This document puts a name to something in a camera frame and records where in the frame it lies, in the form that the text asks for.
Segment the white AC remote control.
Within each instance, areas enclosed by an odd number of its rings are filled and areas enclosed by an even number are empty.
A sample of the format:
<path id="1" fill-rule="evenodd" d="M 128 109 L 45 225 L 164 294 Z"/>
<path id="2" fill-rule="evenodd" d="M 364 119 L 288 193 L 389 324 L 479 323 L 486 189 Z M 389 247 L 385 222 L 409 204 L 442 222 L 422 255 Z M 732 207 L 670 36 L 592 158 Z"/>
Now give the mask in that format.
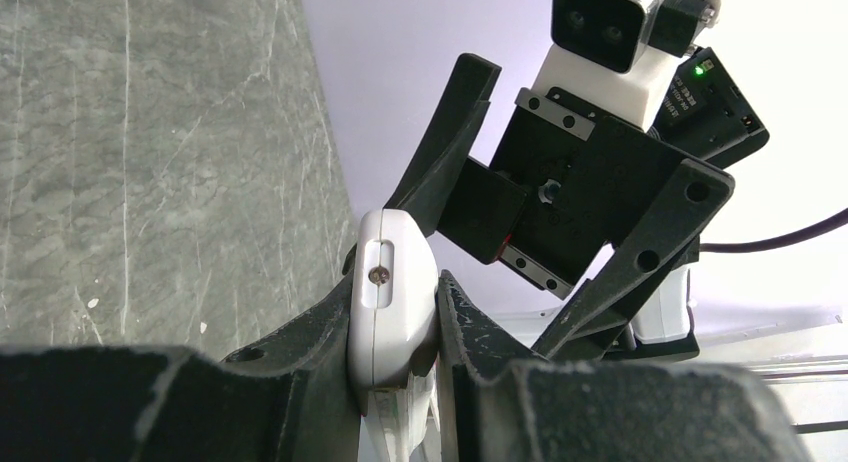
<path id="1" fill-rule="evenodd" d="M 381 461 L 407 461 L 438 414 L 438 269 L 412 216 L 360 223 L 347 341 L 349 382 Z"/>

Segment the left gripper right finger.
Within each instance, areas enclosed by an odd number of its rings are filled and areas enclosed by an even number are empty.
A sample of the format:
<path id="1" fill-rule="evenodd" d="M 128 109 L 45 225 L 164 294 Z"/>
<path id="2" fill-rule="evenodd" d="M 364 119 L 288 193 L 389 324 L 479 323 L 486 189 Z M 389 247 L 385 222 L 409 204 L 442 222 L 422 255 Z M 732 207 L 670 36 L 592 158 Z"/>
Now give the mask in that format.
<path id="1" fill-rule="evenodd" d="M 551 362 L 437 289 L 446 461 L 806 461 L 778 397 L 716 364 Z"/>

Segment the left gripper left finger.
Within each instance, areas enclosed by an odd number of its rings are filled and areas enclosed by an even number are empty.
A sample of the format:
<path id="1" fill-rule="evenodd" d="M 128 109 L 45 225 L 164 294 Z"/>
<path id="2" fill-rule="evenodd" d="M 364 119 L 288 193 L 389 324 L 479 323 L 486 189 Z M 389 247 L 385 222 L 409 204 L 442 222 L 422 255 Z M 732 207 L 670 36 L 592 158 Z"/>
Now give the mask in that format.
<path id="1" fill-rule="evenodd" d="M 215 361 L 185 346 L 5 346 L 5 461 L 353 461 L 352 281 Z"/>

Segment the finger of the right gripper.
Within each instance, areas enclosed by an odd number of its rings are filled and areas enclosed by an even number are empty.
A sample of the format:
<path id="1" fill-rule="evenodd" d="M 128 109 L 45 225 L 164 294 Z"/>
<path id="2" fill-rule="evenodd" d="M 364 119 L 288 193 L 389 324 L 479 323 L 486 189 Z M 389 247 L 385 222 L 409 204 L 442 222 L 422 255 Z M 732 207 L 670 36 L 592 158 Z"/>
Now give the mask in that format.
<path id="1" fill-rule="evenodd" d="M 503 246 L 503 178 L 470 158 L 501 68 L 461 54 L 422 139 L 383 205 L 402 210 L 429 237 L 436 232 L 484 265 Z"/>
<path id="2" fill-rule="evenodd" d="M 532 350 L 551 361 L 601 359 L 734 186 L 729 174 L 683 160 L 597 277 L 577 290 Z"/>

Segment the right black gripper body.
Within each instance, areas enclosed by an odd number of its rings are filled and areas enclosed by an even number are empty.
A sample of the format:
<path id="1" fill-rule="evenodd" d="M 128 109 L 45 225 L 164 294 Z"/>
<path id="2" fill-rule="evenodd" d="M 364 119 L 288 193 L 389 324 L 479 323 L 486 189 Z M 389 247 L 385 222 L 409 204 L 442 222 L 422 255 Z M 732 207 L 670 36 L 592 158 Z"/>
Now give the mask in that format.
<path id="1" fill-rule="evenodd" d="M 438 230 L 564 299 L 602 247 L 632 235 L 682 159 L 562 89 L 523 88 L 491 162 L 464 163 Z"/>

